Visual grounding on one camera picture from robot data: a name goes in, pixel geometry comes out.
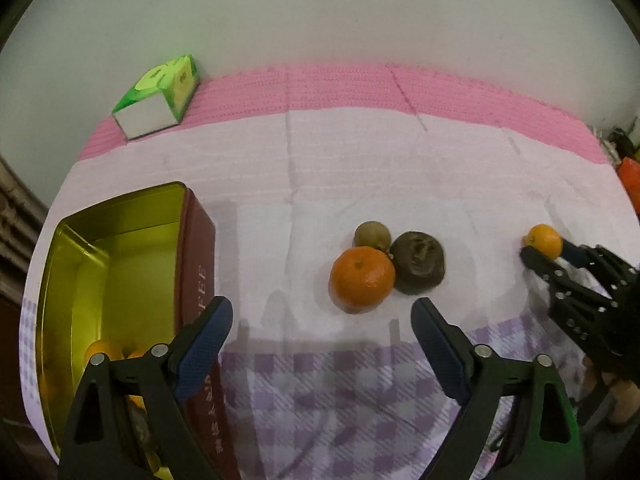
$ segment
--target round brown fruit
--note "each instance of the round brown fruit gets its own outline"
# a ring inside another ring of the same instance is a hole
[[[391,246],[391,232],[380,222],[369,221],[360,224],[353,236],[354,247],[371,247],[388,253]]]
[[[444,250],[434,237],[418,231],[401,234],[391,245],[396,290],[421,294],[444,279]]]

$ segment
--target dark brown fruit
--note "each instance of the dark brown fruit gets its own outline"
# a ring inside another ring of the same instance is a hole
[[[418,231],[401,234],[391,245],[396,268],[395,288],[403,294],[421,294],[444,279],[444,250],[434,237]]]
[[[383,253],[388,253],[391,245],[391,233],[380,222],[369,221],[360,224],[353,236],[354,247],[372,247]]]

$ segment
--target white wall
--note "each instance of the white wall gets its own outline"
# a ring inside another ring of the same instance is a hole
[[[482,78],[597,125],[640,102],[640,47],[609,0],[36,0],[0,53],[0,153],[45,202],[149,67],[209,75],[315,60]]]

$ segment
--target tissue package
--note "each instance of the tissue package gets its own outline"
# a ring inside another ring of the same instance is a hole
[[[178,124],[198,85],[193,57],[180,56],[145,73],[112,115],[127,139]]]

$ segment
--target pink tablecloth border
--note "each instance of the pink tablecloth border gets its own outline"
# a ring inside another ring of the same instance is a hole
[[[598,141],[567,112],[484,82],[391,64],[287,66],[204,81],[182,123],[154,135],[288,110],[335,107],[380,108],[510,128],[591,162],[607,163]],[[108,117],[79,158],[126,143]]]

